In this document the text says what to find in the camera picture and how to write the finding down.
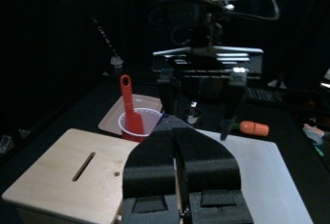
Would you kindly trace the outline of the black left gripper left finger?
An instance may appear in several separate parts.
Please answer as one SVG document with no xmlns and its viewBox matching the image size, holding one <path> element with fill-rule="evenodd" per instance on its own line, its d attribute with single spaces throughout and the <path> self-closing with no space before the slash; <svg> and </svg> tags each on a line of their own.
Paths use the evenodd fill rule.
<svg viewBox="0 0 330 224">
<path fill-rule="evenodd" d="M 168 131 L 153 131 L 128 155 L 123 173 L 121 224 L 179 224 Z"/>
</svg>

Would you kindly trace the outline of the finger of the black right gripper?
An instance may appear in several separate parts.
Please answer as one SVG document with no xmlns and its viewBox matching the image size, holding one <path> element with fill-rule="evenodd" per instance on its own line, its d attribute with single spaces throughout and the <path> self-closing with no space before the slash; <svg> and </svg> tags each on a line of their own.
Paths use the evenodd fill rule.
<svg viewBox="0 0 330 224">
<path fill-rule="evenodd" d="M 247 69 L 232 68 L 226 89 L 224 112 L 222 118 L 220 140 L 224 141 L 231 132 L 238 107 L 242 101 L 247 82 Z"/>
<path fill-rule="evenodd" d="M 175 91 L 172 86 L 173 69 L 161 69 L 157 86 L 163 110 L 167 114 L 173 115 L 176 112 Z"/>
</svg>

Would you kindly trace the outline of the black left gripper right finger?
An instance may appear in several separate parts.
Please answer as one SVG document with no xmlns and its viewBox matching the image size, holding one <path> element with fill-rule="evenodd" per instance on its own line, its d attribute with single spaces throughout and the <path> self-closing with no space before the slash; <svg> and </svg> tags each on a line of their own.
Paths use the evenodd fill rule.
<svg viewBox="0 0 330 224">
<path fill-rule="evenodd" d="M 230 151 L 191 128 L 172 130 L 172 145 L 183 223 L 254 224 Z"/>
</svg>

